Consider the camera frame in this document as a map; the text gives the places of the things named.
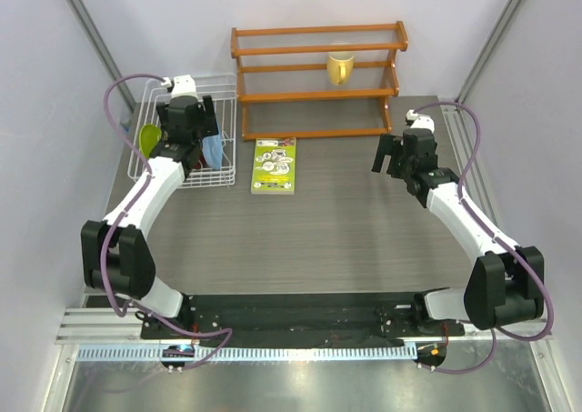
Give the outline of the blue plate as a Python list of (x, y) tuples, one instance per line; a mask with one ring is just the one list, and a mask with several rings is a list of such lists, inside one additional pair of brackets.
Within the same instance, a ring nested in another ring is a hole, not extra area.
[(214, 170), (220, 170), (223, 162), (223, 137), (222, 132), (207, 136), (202, 141), (202, 154), (206, 165)]

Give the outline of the lime green plate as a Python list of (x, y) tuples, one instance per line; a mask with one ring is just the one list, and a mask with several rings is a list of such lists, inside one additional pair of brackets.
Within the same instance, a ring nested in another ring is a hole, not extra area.
[(144, 125), (139, 132), (138, 145), (139, 150), (144, 157), (148, 159), (163, 136), (163, 132), (159, 126), (153, 124)]

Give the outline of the red floral plate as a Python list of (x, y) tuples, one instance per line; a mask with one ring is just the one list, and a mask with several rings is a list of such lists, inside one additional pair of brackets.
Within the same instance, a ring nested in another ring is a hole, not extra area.
[(199, 152), (197, 158), (192, 161), (192, 169), (200, 170), (206, 166), (206, 161), (204, 159), (203, 153)]

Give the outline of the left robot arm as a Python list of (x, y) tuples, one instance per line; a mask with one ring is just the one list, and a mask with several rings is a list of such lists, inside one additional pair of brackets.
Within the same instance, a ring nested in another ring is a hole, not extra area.
[(138, 181), (122, 202), (100, 221), (81, 229), (85, 284), (121, 296), (157, 313), (163, 329), (186, 337), (194, 325), (185, 297), (156, 275), (147, 236), (170, 196), (196, 168), (203, 139), (219, 133), (211, 96), (173, 97), (162, 105), (162, 138)]

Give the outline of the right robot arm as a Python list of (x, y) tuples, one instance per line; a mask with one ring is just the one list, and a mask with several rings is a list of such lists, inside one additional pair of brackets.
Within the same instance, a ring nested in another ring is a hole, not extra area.
[(381, 135), (372, 169), (402, 180), (408, 193), (446, 226), (473, 263), (465, 288), (442, 288), (422, 296), (422, 305), (410, 313), (415, 331), (432, 334), (445, 319), (469, 321), (486, 330), (543, 315), (541, 252), (505, 236), (477, 209), (457, 174), (439, 166), (431, 130), (408, 128), (401, 136)]

